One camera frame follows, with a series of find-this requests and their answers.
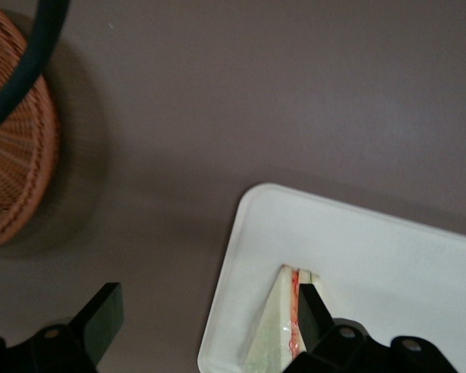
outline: black cable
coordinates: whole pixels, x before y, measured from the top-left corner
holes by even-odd
[[[0,124],[29,92],[48,62],[61,33],[69,0],[39,0],[23,56],[0,89]]]

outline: white plate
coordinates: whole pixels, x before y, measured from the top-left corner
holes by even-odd
[[[240,373],[254,319],[281,264],[322,279],[333,317],[389,345],[436,344],[466,373],[466,236],[273,184],[242,198],[198,356],[202,373]]]

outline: sandwich slice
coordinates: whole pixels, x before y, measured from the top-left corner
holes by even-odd
[[[318,276],[283,265],[252,340],[244,373],[282,372],[300,352],[306,351],[298,327],[298,288],[316,284]]]

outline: woven basket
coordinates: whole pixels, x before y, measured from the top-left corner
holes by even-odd
[[[0,12],[0,88],[26,41]],[[59,126],[43,77],[0,126],[0,245],[31,218],[57,161]]]

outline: black clamp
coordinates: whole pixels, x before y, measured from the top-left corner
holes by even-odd
[[[333,319],[314,285],[300,285],[298,315],[309,352],[299,354],[285,373],[457,373],[427,340],[397,336],[386,347],[357,322]]]
[[[96,373],[122,323],[121,286],[105,284],[69,324],[49,326],[9,348],[0,337],[0,373]]]

